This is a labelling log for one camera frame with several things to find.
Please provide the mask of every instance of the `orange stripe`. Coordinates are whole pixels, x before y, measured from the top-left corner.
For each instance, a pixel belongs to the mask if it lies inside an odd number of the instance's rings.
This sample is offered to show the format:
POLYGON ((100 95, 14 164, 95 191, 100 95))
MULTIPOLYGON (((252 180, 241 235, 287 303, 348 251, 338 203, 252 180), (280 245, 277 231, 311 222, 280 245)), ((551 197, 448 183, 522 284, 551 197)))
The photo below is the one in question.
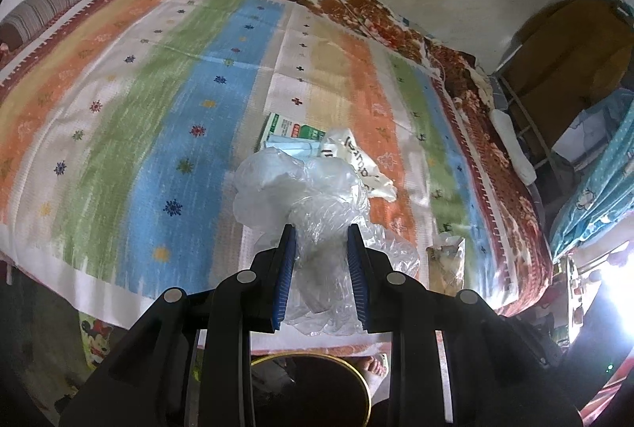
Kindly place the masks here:
POLYGON ((359 146, 379 165, 380 170, 394 181, 396 201, 372 199, 370 219, 386 229, 400 232, 416 246, 416 230, 410 199, 403 191, 405 172, 396 139, 394 118, 388 99, 376 77, 372 54, 368 45, 344 34, 342 46, 350 63, 352 125, 359 146))
POLYGON ((115 0, 81 24, 17 84, 0 107, 0 219, 35 133, 77 77, 129 26, 161 0, 115 0))

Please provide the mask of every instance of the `colorful bed sheet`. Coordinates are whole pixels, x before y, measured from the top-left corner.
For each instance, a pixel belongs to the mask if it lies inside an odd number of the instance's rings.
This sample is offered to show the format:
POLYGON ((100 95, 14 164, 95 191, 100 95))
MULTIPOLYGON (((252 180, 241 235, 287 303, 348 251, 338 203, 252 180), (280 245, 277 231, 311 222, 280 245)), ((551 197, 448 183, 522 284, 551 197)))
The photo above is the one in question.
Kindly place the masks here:
POLYGON ((398 189, 372 220, 421 255, 463 235, 467 284, 518 300, 527 251, 438 72, 305 7, 85 0, 0 80, 0 250, 103 321, 128 328, 165 288, 249 265, 232 178, 272 111, 350 127, 398 189))

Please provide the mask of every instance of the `yellow snowflake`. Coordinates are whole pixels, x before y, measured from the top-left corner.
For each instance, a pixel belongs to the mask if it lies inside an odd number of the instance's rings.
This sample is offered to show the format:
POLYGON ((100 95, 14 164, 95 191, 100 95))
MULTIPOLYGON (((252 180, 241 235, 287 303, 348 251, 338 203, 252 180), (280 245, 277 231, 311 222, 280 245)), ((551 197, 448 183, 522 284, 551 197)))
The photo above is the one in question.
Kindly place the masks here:
POLYGON ((51 203, 44 202, 42 205, 40 205, 40 216, 44 218, 45 216, 48 216, 49 214, 51 214, 51 203))
POLYGON ((166 263, 169 261, 170 253, 169 253, 169 250, 165 248, 164 246, 157 246, 154 249, 154 253, 152 254, 152 257, 156 259, 156 261, 159 261, 161 263, 166 263))

